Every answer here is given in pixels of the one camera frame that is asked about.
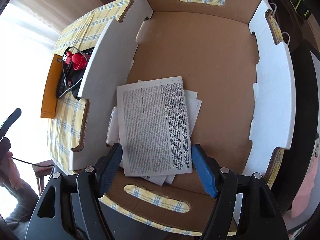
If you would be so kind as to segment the person left hand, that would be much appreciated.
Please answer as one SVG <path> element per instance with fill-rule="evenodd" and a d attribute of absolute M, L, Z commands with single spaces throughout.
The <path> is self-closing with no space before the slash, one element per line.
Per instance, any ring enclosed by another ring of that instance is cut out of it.
<path fill-rule="evenodd" d="M 1 168 L 10 182 L 10 186 L 13 189 L 19 190 L 22 187 L 22 180 L 17 166 L 13 161 L 13 154 L 10 151 L 8 151 L 2 159 Z"/>

